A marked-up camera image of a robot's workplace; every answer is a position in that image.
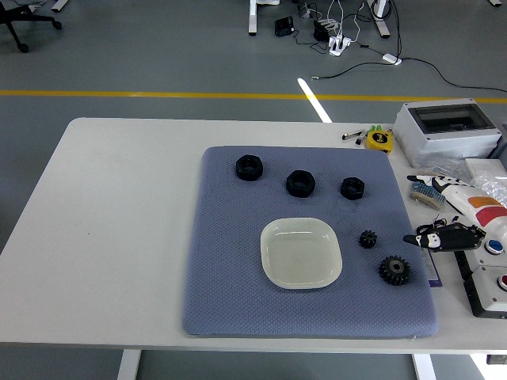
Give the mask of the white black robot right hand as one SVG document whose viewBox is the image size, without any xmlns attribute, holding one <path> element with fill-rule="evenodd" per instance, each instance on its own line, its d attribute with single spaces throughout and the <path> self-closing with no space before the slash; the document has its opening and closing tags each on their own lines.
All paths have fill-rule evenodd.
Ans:
<svg viewBox="0 0 507 380">
<path fill-rule="evenodd" d="M 506 207 L 460 179 L 446 176 L 408 176 L 412 182 L 422 183 L 440 193 L 449 205 L 471 224 L 452 222 L 430 227 L 403 237 L 403 241 L 433 252 L 452 252 L 478 249 L 483 242 L 493 242 L 496 252 L 506 250 Z"/>
</svg>

